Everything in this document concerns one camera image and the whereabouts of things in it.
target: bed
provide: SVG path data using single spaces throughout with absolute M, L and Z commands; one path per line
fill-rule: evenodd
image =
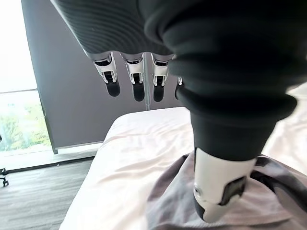
M 307 174 L 307 84 L 293 115 L 277 124 L 263 150 Z M 92 162 L 60 230 L 145 230 L 145 201 L 157 178 L 193 150 L 189 111 L 183 107 L 119 117 Z

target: robotic hand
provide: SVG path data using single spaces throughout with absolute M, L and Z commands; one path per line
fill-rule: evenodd
M 155 100 L 167 71 L 178 76 L 194 132 L 195 207 L 204 221 L 218 220 L 243 194 L 276 122 L 293 112 L 287 88 L 307 81 L 307 2 L 51 1 L 113 96 L 111 51 L 121 52 L 137 100 L 143 52 L 155 64 Z

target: wooden floor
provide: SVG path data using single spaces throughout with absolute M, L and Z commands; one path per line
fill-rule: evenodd
M 7 175 L 10 185 L 0 187 L 0 230 L 58 230 L 91 163 Z

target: trees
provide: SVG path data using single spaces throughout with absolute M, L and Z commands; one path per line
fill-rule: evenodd
M 0 151 L 51 145 L 40 104 L 29 103 L 21 108 L 12 106 L 0 114 L 0 133 L 3 139 Z

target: gray cloth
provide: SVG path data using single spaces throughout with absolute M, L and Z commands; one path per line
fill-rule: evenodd
M 156 182 L 146 207 L 149 230 L 305 230 L 307 178 L 258 157 L 241 199 L 216 223 L 205 223 L 193 201 L 194 154 L 177 160 Z

